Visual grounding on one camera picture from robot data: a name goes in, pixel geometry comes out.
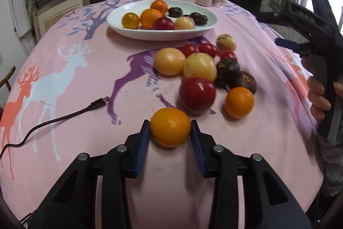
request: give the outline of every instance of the wooden chair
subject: wooden chair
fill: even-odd
[[[3,78],[1,81],[0,81],[0,87],[2,87],[4,84],[6,84],[6,87],[9,91],[11,91],[11,85],[10,83],[8,82],[8,80],[12,77],[12,75],[14,74],[15,72],[15,66],[13,66],[11,68],[11,70],[9,71],[9,73],[6,75],[5,78]]]

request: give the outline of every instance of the blue trigger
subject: blue trigger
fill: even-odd
[[[275,44],[279,47],[284,47],[287,49],[290,49],[292,51],[298,51],[300,49],[300,45],[297,42],[282,39],[282,38],[276,38]]]

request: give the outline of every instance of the orange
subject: orange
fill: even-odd
[[[162,13],[156,9],[146,9],[141,15],[141,23],[145,28],[153,28],[155,22],[163,17]]]
[[[254,95],[244,87],[235,87],[229,91],[225,99],[225,109],[236,119],[245,117],[254,107]]]
[[[163,0],[155,0],[151,4],[150,8],[160,11],[162,15],[165,15],[168,11],[168,5]]]
[[[136,29],[139,25],[139,17],[135,13],[127,13],[121,19],[123,28]]]
[[[150,132],[155,140],[168,148],[186,141],[191,131],[191,121],[185,112],[176,108],[158,110],[151,118]]]

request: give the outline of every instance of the black cable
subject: black cable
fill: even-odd
[[[31,214],[32,214],[32,212],[29,213],[28,215],[26,215],[25,217],[23,217],[19,222],[20,222],[21,224],[23,224],[23,221],[25,221]]]
[[[69,114],[69,115],[66,115],[64,117],[60,117],[60,118],[57,118],[57,119],[52,119],[52,120],[49,120],[49,121],[46,121],[45,123],[41,123],[37,126],[35,126],[34,128],[32,128],[25,136],[24,140],[19,143],[19,144],[6,144],[4,146],[4,148],[2,149],[1,153],[0,153],[0,160],[3,156],[3,154],[5,153],[5,150],[9,147],[13,147],[13,148],[19,148],[19,147],[22,147],[25,142],[27,141],[27,139],[29,138],[29,136],[32,134],[32,132],[34,132],[35,130],[43,127],[43,126],[46,126],[46,125],[49,125],[49,124],[52,124],[52,123],[57,123],[59,121],[62,121],[62,120],[67,120],[67,119],[71,119],[73,117],[76,117],[78,115],[81,115],[85,112],[88,112],[88,111],[93,111],[93,110],[96,110],[96,109],[99,109],[101,107],[104,107],[108,102],[109,102],[109,97],[105,97],[105,98],[101,98],[101,99],[98,99],[94,102],[92,102],[87,108],[84,108],[80,111],[77,111],[75,113],[72,113],[72,114]]]
[[[20,223],[22,225],[25,225],[26,223],[28,224],[30,222],[30,220],[32,219],[32,215],[35,213],[36,210],[34,210],[33,212],[29,213],[28,215],[26,215],[24,218],[22,218],[20,220]]]

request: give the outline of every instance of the white deer print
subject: white deer print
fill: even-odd
[[[21,130],[21,119],[25,109],[28,107],[30,102],[40,102],[44,105],[42,113],[38,119],[38,124],[42,123],[43,117],[47,110],[50,113],[50,119],[55,119],[55,108],[56,108],[56,100],[59,96],[61,96],[70,82],[73,80],[76,68],[86,67],[87,62],[84,58],[84,54],[88,54],[93,52],[95,49],[92,46],[86,44],[82,48],[82,44],[75,44],[69,48],[69,53],[64,55],[62,53],[62,48],[64,46],[60,46],[57,49],[57,52],[60,57],[63,57],[68,61],[66,66],[64,67],[63,71],[57,73],[51,73],[47,76],[40,77],[36,82],[32,83],[30,96],[24,101],[24,106],[22,107],[19,113],[19,135],[20,138],[23,139],[22,130]],[[50,125],[51,130],[51,137],[53,141],[53,152],[56,156],[56,161],[61,161],[61,157],[57,152],[57,147],[55,144],[55,131],[54,131],[54,124]],[[33,141],[33,150],[37,152],[36,146],[36,133],[34,134],[34,141]]]

